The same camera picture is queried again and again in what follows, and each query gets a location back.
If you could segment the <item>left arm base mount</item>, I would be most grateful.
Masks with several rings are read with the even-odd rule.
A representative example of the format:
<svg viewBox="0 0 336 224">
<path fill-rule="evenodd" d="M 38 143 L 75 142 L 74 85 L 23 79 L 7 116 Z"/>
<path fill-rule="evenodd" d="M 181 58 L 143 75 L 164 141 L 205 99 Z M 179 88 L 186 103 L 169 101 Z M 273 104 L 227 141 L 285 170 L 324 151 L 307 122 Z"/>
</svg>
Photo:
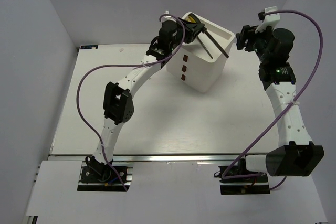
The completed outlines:
<svg viewBox="0 0 336 224">
<path fill-rule="evenodd" d="M 108 167 L 107 173 L 102 177 L 91 170 L 87 165 L 83 165 L 80 171 L 77 191 L 93 192 L 122 192 L 125 193 L 132 181 L 132 166 L 115 166 L 126 189 L 120 183 L 116 173 Z"/>
</svg>

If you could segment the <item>grey metal file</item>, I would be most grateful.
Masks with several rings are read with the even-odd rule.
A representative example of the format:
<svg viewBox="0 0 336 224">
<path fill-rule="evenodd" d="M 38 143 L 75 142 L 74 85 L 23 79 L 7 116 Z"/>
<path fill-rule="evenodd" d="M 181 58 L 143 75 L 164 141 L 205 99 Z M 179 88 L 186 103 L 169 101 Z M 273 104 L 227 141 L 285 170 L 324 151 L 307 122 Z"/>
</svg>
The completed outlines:
<svg viewBox="0 0 336 224">
<path fill-rule="evenodd" d="M 197 24 L 202 24 L 200 19 L 193 13 L 188 14 L 188 19 L 190 22 L 197 23 Z M 204 33 L 210 41 L 220 50 L 220 52 L 228 59 L 229 54 L 225 51 L 225 49 L 215 40 L 215 38 L 207 31 L 207 28 L 204 27 L 202 29 L 202 33 Z"/>
</svg>

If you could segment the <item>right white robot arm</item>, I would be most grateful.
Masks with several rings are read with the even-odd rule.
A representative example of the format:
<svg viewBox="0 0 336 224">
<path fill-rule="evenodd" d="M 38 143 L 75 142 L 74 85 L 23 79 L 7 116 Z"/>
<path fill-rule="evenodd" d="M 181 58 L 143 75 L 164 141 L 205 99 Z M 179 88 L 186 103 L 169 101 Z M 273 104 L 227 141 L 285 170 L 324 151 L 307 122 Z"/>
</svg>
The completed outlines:
<svg viewBox="0 0 336 224">
<path fill-rule="evenodd" d="M 309 176 L 324 157 L 321 145 L 315 145 L 305 127 L 299 104 L 295 101 L 296 77 L 288 63 L 295 40 L 284 28 L 268 26 L 258 31 L 245 25 L 237 33 L 237 49 L 253 51 L 259 58 L 259 78 L 277 119 L 278 148 L 266 155 L 247 155 L 238 166 L 238 177 L 247 182 L 256 172 L 270 176 Z"/>
</svg>

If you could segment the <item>yellow handle screwdriver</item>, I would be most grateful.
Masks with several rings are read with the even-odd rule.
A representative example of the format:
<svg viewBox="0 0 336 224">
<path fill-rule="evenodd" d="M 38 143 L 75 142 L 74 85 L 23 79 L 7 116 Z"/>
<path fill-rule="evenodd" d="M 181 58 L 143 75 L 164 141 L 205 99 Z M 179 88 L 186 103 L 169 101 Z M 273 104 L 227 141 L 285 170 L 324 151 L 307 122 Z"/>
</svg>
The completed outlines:
<svg viewBox="0 0 336 224">
<path fill-rule="evenodd" d="M 207 49 L 207 47 L 205 46 L 205 44 L 202 42 L 202 40 L 199 38 L 199 36 L 197 36 L 197 41 L 199 42 L 199 44 L 202 46 L 202 48 L 207 52 L 207 54 L 209 55 L 209 57 L 211 59 L 213 59 L 212 54 L 210 53 L 210 51 Z"/>
</svg>

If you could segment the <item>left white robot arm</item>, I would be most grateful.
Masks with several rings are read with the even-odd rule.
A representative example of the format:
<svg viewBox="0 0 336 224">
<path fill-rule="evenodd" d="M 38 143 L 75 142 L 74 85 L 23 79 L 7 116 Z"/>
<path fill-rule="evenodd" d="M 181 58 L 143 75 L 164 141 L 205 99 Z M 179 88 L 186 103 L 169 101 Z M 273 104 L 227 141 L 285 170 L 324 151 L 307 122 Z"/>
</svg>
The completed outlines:
<svg viewBox="0 0 336 224">
<path fill-rule="evenodd" d="M 101 182 L 110 178 L 113 151 L 124 123 L 134 114 L 133 97 L 139 88 L 170 60 L 173 52 L 182 43 L 192 43 L 205 30 L 203 23 L 193 23 L 181 18 L 178 21 L 166 20 L 161 23 L 159 35 L 150 43 L 140 66 L 116 83 L 106 85 L 103 99 L 104 125 L 102 142 L 86 164 L 93 176 Z"/>
</svg>

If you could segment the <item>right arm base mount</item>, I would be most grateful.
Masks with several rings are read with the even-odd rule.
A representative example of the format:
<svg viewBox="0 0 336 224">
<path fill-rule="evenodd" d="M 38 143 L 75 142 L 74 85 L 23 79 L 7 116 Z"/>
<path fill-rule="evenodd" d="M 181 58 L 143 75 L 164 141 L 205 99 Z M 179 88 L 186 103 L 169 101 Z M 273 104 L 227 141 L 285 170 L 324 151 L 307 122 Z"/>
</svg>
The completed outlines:
<svg viewBox="0 0 336 224">
<path fill-rule="evenodd" d="M 214 177 L 220 181 L 221 195 L 267 195 L 270 194 L 268 176 L 266 174 L 255 176 L 256 172 L 243 171 L 242 168 L 234 166 L 228 176 L 247 175 L 254 176 L 243 178 L 223 179 L 222 173 L 228 166 L 219 166 Z"/>
</svg>

